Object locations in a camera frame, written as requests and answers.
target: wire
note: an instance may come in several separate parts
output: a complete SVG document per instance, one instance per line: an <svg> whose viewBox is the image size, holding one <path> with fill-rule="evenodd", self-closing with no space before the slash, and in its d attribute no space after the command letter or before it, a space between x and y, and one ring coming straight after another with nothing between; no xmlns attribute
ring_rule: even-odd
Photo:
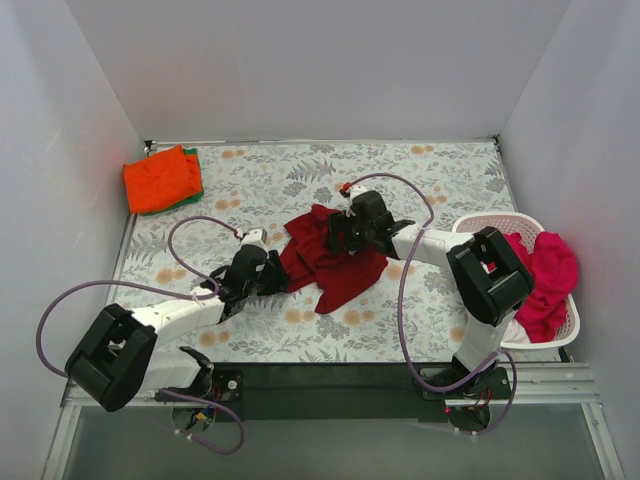
<svg viewBox="0 0 640 480"><path fill-rule="evenodd" d="M220 387L218 387L218 394L216 395L216 402L219 402L220 398L222 398L222 389ZM218 417L218 411L214 410L213 411L213 420L211 420L211 423L215 422L217 417Z"/></svg>
<svg viewBox="0 0 640 480"><path fill-rule="evenodd" d="M487 393L487 399L485 400L485 402L482 404L482 406L480 408L486 408L489 406L489 402L491 401L491 387L487 388L488 393Z"/></svg>
<svg viewBox="0 0 640 480"><path fill-rule="evenodd" d="M491 425L489 425L487 428L485 428L484 430L471 431L471 432L467 430L460 430L460 432L465 435L471 435L471 436L485 435L489 432L494 431L496 428L498 428L498 425L500 425L503 422L503 420L507 417L507 415L509 414L509 411L511 410L511 406L513 405L513 400L516 396L516 389L518 388L518 372L516 369L516 362L513 360L513 357L511 356L511 354L507 351L502 353L504 354L504 356L507 357L507 360L509 360L509 364L511 365L511 372L513 374L513 379L511 380L511 395L509 395L507 404L505 405L504 410L502 410L502 413L500 414L500 416L496 418L495 421Z"/></svg>
<svg viewBox="0 0 640 480"><path fill-rule="evenodd" d="M415 184L411 183L406 178L403 178L399 175L395 175L393 173L371 173L369 175L364 175L363 177L360 177L357 180L351 182L351 185L355 185L364 180L367 180L369 178L375 178L375 177L389 177L389 178L394 178L396 180L400 180L404 184L411 187L420 196L420 198L422 199L422 201L425 203L425 205L429 210L429 218L422 224L422 227L420 228L420 231L418 232L418 235L416 236L416 239L413 242L413 245L411 246L411 250L409 251L409 255L407 256L407 259L404 263L404 268L402 269L402 275L400 277L400 286L398 288L398 307L397 307L398 336L400 339L400 349L402 350L402 355L404 356L404 359L405 359L405 362L407 363L407 367L409 368L409 371L411 372L413 377L416 379L418 384L423 388L430 390L432 392L436 392L436 393L450 392L467 383L469 380L475 377L478 373L480 373L487 365L495 361L498 358L498 352L491 353L476 368L471 370L468 375L466 375L462 379L446 387L437 387L435 385L430 385L424 381L424 379L422 378L422 376L420 375L416 367L413 365L413 362L411 361L411 357L409 355L407 340L404 334L402 307L404 303L404 288L407 282L407 276L409 275L409 267L411 266L411 261L413 260L413 257L416 254L418 246L420 245L420 241L422 240L422 237L424 236L427 227L431 225L435 220L435 212L433 211L433 207L431 206L431 203L429 202L427 197L424 195L424 193L422 193L422 191ZM511 397L509 398L509 403L507 403L507 407L505 408L505 412L508 412L511 408L511 403L513 403L513 398L515 396L515 391L516 391L516 385L515 385L516 384L516 373L515 373L516 367L515 367L515 363L513 362L513 357L511 357L511 355L508 352L504 352L504 353L509 359L509 362L511 362L511 366L514 373L513 389L511 392ZM498 418L498 420L496 420L495 424L492 425L491 430L493 430L500 422L502 422L502 420L506 416L505 412L503 412L503 414Z"/></svg>
<svg viewBox="0 0 640 480"><path fill-rule="evenodd" d="M187 437L187 439L190 439L190 440L193 440L195 442L198 442L200 445L203 445L204 447L208 448L209 450L213 450L214 452L219 453L220 455L232 455L232 454L236 453L238 450L240 450L240 448L242 448L242 446L244 445L244 441L245 441L245 437L246 437L246 431L245 431L245 428L244 428L244 424L242 423L242 420L240 420L240 417L238 417L236 412L234 412L230 408L225 407L224 405L221 405L219 403L213 402L211 400L205 400L204 398L197 398L197 397L192 397L190 395L182 395L181 393L175 393L175 392L172 392L171 390L167 390L166 388L161 389L158 393L160 393L162 395L166 395L167 397L172 397L172 398L174 398L176 400L184 401L184 402L201 403L202 405L207 405L209 407L214 408L216 411L220 410L220 411L226 413L238 425L238 429L240 430L240 439L238 440L238 443L234 447L222 448L222 447L219 447L216 444L214 444L214 443L212 443L212 442L210 442L208 440L205 440L202 437L190 434L186 430L176 429L176 430L174 430L176 433L180 433L181 435L184 435L185 437ZM165 425L162 425L157 421L154 421L154 423L156 423L156 425L158 425L158 426L160 426L162 428L173 430L170 427L166 427Z"/></svg>
<svg viewBox="0 0 640 480"><path fill-rule="evenodd" d="M191 418L189 419L189 423L187 423L185 430L191 430L195 424L198 423L198 419L196 418L197 414L198 410L194 410L193 413L191 413Z"/></svg>
<svg viewBox="0 0 640 480"><path fill-rule="evenodd" d="M176 223L171 230L169 231L169 237L167 239L167 246L169 247L169 252L171 252L171 255L173 255L173 258L175 258L175 260L182 265L185 269L189 270L191 273L204 278L205 280L209 281L212 285L213 285L213 292L207 295L201 295L201 296L197 296L195 297L198 300L209 300L213 297L215 297L218 294L218 291L220 290L220 287L218 286L217 282L213 280L213 278L209 277L209 275L206 275L202 272L199 272L198 270L196 270L195 268L191 267L190 265L188 265L184 260L182 260L182 258L180 258L180 256L176 253L175 249L173 248L173 235L175 234L176 230L181 226L184 225L187 222L191 222L193 220L206 220L206 221L210 221L213 223L217 223L218 225L231 230L234 234L234 236L236 238L239 238L239 231L232 227L231 225L218 220L217 218L213 218L213 217L208 217L205 215L196 215L193 217L187 217L184 218L182 220L180 220L178 223ZM51 315L51 312L53 311L54 308L56 308L56 306L65 298L67 298L69 295L76 293L80 290L84 290L85 288L90 288L90 287L97 287L100 285L117 285L120 287L129 287L129 288L137 288L138 290L144 290L147 292L152 292L152 293L157 293L160 295L166 295L168 297L174 297L174 298L178 298L181 300L192 300L194 297L193 295L188 295L188 294L184 294L184 293L176 293L176 292L172 292L170 290L164 290L161 288L155 288L155 287L150 287L147 285L141 285L139 283L133 283L133 282L125 282L122 280L94 280L91 282L85 282L85 283L81 283L80 285L76 285L75 287L72 287L64 292L62 292L60 295L58 295L50 304L49 306L45 309L44 313L42 314L42 317L40 318L40 322L38 322L38 328L36 329L36 353L38 354L38 358L40 359L40 361L42 362L42 364L48 369L50 370L52 373L59 375L61 377L66 377L67 374L65 373L64 370L61 370L59 368L57 368L56 366L54 366L49 359L47 358L47 356L44 353L44 349L42 348L42 332L44 331L44 326L47 322L47 319L49 318L49 315Z"/></svg>
<svg viewBox="0 0 640 480"><path fill-rule="evenodd" d="M471 406L467 407L467 410L475 410L475 409L476 409L476 407L477 407L478 405L480 405L480 401L482 400L482 396L483 396L483 393L482 393L482 392L480 392L480 395L478 396L478 399L476 400L476 403L474 403L473 405L471 405Z"/></svg>

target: red cloth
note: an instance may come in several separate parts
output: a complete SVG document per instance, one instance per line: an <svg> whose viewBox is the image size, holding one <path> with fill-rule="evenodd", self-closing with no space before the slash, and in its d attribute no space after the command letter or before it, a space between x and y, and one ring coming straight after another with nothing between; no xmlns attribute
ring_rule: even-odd
<svg viewBox="0 0 640 480"><path fill-rule="evenodd" d="M567 316L565 299L578 283L578 260L557 233L541 232L529 254L519 233L505 235L533 276L533 292L516 314L533 343L550 342Z"/></svg>
<svg viewBox="0 0 640 480"><path fill-rule="evenodd" d="M333 312L373 285L387 266L387 258L373 247L349 255L334 257L326 247L329 224L335 213L322 205L312 205L311 212L291 220L285 228L291 240L282 251L280 261L290 277L287 291L294 292L315 280L324 293L316 312Z"/></svg>

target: folded towel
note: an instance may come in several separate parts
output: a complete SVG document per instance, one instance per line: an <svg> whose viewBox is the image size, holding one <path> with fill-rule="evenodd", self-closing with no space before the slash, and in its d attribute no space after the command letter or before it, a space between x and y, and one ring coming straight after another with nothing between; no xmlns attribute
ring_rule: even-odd
<svg viewBox="0 0 640 480"><path fill-rule="evenodd" d="M124 181L131 213L158 213L203 194L197 151L180 145L125 165Z"/></svg>

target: floral tablecloth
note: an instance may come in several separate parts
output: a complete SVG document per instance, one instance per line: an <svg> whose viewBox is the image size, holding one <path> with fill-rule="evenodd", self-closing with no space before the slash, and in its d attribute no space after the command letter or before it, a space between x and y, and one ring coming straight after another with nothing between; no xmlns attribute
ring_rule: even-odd
<svg viewBox="0 0 640 480"><path fill-rule="evenodd" d="M271 248L288 241L283 225L307 213L312 203L344 208L337 193L346 181L373 172L393 172L416 183L434 205L434 228L478 211L513 211L504 170L492 142L433 144L251 144L198 146L205 194L198 203L171 212L138 216L125 247L120 278L188 292L199 280L167 249L178 220L213 215L244 230L264 227ZM404 184L372 179L396 217L422 221L426 207ZM210 222L193 222L176 234L176 250L204 272L227 264L238 244ZM399 362L396 302L402 262L390 260L380 280L329 315L314 313L321 295L315 284L291 294L252 299L224 324L194 331L175 344L190 345L214 361ZM452 281L439 269L411 266L405 298L405 331L415 361L449 361L465 328L465 311ZM120 288L126 308L165 298ZM517 352L521 361L555 361L556 350Z"/></svg>

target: green cloth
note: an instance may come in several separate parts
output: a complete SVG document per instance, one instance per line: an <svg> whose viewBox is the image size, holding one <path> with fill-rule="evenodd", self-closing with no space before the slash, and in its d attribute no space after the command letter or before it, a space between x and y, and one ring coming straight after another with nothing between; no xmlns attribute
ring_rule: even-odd
<svg viewBox="0 0 640 480"><path fill-rule="evenodd" d="M196 156L198 155L197 148L185 148L183 151L185 155L196 155ZM198 168L200 168L200 158L198 158ZM157 212L141 213L140 215L148 216L148 215L156 215L158 213L168 212L178 207L182 207L183 205L196 203L198 200L200 200L203 197L203 195L204 195L204 186L202 185L202 169L201 169L200 170L200 193L196 193L195 195L191 195L190 197L187 197L184 200L180 200L178 203L174 203L173 205L171 205L168 208L165 208L164 210L158 210Z"/></svg>

